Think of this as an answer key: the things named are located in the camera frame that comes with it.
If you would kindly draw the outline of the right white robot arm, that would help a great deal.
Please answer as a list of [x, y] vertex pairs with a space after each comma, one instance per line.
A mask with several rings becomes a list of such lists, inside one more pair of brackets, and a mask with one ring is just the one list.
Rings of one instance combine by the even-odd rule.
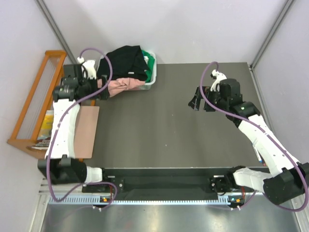
[[309, 198], [309, 164], [300, 163], [290, 155], [266, 125], [257, 107], [244, 101], [240, 84], [235, 79], [225, 79], [210, 87], [197, 87], [189, 107], [199, 110], [205, 100], [206, 112], [220, 111], [250, 140], [262, 157], [268, 173], [254, 171], [244, 166], [229, 169], [225, 174], [225, 186], [230, 191], [248, 187], [262, 192], [275, 205], [305, 195]]

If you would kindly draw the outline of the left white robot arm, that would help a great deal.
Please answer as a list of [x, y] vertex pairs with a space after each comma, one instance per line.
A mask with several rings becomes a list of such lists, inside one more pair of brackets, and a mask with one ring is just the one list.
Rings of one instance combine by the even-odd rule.
[[101, 168], [87, 166], [76, 158], [74, 151], [75, 125], [80, 103], [78, 100], [98, 90], [95, 61], [65, 65], [64, 77], [52, 93], [54, 119], [45, 158], [38, 160], [38, 169], [50, 185], [93, 183], [98, 191], [106, 191], [109, 179]]

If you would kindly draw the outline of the black t-shirt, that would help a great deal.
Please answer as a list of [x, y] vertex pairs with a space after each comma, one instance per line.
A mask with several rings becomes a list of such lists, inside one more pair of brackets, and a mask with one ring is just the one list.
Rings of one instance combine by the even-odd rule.
[[123, 46], [106, 54], [99, 62], [97, 78], [109, 77], [110, 68], [107, 62], [109, 59], [112, 65], [112, 80], [118, 78], [134, 78], [140, 81], [146, 81], [149, 70], [144, 60], [144, 56], [139, 45]]

